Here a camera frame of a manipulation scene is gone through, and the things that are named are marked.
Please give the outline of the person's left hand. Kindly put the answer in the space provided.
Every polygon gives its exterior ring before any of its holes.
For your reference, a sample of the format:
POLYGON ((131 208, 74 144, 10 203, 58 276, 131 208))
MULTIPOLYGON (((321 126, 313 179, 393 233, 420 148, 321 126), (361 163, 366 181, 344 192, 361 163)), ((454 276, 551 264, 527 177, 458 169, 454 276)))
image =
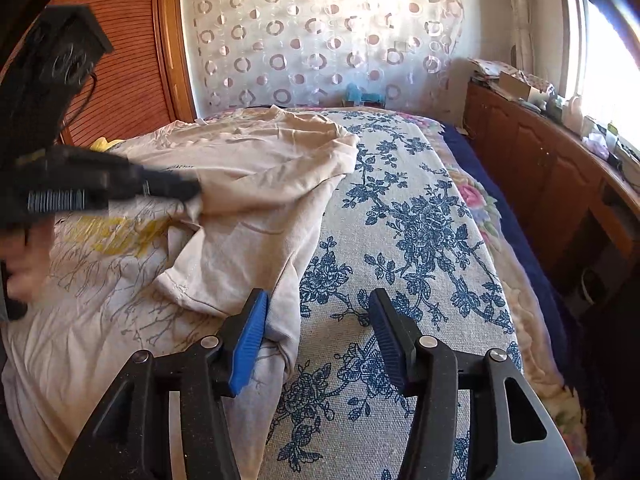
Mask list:
POLYGON ((54 243, 54 219, 45 218, 24 230, 1 231, 1 260, 9 278, 10 299, 28 304, 40 294, 49 275, 50 251, 54 243))

